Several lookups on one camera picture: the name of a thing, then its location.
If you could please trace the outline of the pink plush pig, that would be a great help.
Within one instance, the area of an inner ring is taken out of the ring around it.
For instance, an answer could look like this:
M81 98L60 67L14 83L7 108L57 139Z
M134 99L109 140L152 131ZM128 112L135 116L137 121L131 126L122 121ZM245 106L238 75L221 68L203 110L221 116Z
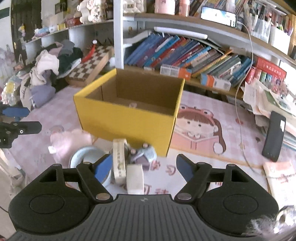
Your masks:
M79 149L93 144L93 137L84 130L74 129L72 131L51 134L50 142L51 145L48 146L49 153L53 155L57 164L67 168L71 157Z

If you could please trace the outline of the yellow cardboard box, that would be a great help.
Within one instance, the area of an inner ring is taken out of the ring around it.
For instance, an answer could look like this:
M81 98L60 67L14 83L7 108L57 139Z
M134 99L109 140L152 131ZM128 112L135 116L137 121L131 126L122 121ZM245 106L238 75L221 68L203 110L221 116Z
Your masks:
M113 69L73 98L81 127L97 138L148 143L168 154L185 80L136 69Z

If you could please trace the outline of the white wrist watch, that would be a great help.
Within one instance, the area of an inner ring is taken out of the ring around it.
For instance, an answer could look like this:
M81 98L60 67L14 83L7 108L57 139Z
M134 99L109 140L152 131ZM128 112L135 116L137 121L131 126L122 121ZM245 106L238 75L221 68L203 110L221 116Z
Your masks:
M126 139L114 139L112 144L113 174L117 185L126 182L126 158L128 156L128 144Z

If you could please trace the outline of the orange white medicine box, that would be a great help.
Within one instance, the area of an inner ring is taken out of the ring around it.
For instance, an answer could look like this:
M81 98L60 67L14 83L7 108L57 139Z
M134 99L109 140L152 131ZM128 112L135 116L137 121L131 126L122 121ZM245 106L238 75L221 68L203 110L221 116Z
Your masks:
M231 83L228 80L223 80L212 75L201 74L201 85L212 87L215 89L229 91Z

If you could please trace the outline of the small toy car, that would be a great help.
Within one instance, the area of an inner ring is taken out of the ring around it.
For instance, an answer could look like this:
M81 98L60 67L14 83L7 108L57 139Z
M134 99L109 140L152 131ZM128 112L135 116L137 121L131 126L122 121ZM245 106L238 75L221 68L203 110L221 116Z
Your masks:
M154 147L148 143L143 143L139 149L131 148L129 150L128 162L130 164L142 165L144 171L148 171L153 161L157 159Z

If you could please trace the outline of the clear packing tape roll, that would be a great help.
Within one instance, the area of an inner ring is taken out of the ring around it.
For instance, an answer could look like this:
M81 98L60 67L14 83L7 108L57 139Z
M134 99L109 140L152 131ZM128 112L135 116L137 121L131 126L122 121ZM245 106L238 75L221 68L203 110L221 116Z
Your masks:
M111 183L113 166L111 154L107 154L95 146L82 147L70 158L69 167L76 168L81 162L95 164L100 159L102 161L94 167L94 176L104 187L107 187Z

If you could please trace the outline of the pink notebook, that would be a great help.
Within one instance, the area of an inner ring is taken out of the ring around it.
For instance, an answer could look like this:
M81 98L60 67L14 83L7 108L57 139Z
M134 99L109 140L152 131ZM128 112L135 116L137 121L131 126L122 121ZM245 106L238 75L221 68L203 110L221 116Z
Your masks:
M292 161L265 162L263 168L279 209L295 205L295 166Z

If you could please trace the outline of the pile of clothes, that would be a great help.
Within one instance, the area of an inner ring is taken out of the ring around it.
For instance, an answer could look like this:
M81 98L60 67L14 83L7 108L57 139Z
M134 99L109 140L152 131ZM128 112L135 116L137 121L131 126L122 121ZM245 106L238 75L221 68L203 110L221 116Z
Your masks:
M20 66L4 83L1 104L29 110L42 107L66 86L62 79L73 72L82 57L82 50L69 40L42 48L31 65Z

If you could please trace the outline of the grey shelf unit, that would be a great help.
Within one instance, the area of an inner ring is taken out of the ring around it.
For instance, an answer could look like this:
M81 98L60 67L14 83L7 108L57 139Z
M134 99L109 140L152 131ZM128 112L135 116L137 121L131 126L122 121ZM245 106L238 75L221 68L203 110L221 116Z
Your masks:
M206 36L209 42L223 49L232 48L240 54L253 53L273 63L279 62L287 72L285 82L289 90L295 93L295 60L274 46L249 36L246 32L208 20L185 16L141 13L126 14L122 19L123 27L119 32L123 34L122 48L125 53L127 48L152 32L197 39ZM108 40L114 41L116 36L112 20L57 30L25 44L27 62L32 62L41 48L63 39L69 39L76 47L85 50L94 39L104 43Z

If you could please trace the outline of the black smartphone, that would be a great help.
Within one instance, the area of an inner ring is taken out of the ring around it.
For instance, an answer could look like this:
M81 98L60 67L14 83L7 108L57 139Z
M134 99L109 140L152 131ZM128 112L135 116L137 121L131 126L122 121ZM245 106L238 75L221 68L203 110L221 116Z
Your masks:
M272 162L278 161L285 134L285 126L286 118L283 115L272 111L269 118L265 143L262 149L262 156Z

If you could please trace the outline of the row of leaning books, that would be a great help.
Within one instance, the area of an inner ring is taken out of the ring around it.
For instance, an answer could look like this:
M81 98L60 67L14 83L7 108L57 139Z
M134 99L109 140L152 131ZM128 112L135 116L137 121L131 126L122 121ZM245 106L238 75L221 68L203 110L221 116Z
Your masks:
M199 81L201 74L212 75L237 87L245 80L253 60L222 50L205 40L167 33L150 32L132 46L124 63L162 75Z

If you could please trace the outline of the wooden chess board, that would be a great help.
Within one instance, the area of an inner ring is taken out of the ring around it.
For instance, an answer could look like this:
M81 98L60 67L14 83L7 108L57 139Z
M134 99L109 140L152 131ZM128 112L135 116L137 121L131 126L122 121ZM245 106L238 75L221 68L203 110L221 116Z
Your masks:
M69 85L85 87L92 83L114 54L113 46L97 46L92 56L84 63L80 63L66 77Z

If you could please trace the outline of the pink printed table mat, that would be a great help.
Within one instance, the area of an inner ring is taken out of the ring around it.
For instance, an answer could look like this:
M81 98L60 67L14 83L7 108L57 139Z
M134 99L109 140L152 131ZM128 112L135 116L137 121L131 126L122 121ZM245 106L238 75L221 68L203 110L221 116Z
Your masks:
M12 147L4 151L10 163L21 168L29 181L55 163L48 150L51 134L81 128L73 100L77 91L77 88L66 87L43 107L32 111L26 119L39 121L42 124L41 132L18 137ZM263 168L265 162L271 161L261 154L265 136L256 124L260 117L238 106L186 91L182 95L181 107L186 112L178 117L178 121L188 119L196 108L209 112L211 119L218 121L218 134L222 136L224 144L219 144L217 137L196 138L197 130L186 134L176 127L168 155L158 157L144 174L147 194L176 195L185 183L176 167L179 153L193 162L206 162L214 168L224 168L226 164L233 163L271 192ZM295 151L283 147L277 162L286 161L292 161L295 166Z

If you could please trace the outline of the stack of papers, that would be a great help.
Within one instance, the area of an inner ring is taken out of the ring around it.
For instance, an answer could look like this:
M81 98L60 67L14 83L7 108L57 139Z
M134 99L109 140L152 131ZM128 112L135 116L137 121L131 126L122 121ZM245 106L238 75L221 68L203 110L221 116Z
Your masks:
M259 126L267 128L267 121L263 118L269 118L272 111L286 118L283 144L295 149L295 105L273 93L257 79L251 84L245 83L242 89L243 101L251 106L254 115L260 116Z

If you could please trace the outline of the white desk lamp bar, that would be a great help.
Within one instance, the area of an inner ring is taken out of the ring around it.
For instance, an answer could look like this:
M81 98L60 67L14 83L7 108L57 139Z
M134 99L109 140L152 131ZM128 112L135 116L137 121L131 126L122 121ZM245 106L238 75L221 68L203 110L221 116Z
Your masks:
M197 32L193 32L193 31L175 29L175 28L154 27L154 31L156 31L158 33L180 35L180 36L184 36L184 37L197 38L197 39L201 39L201 40L206 40L208 38L208 35L203 34L203 33L197 33Z

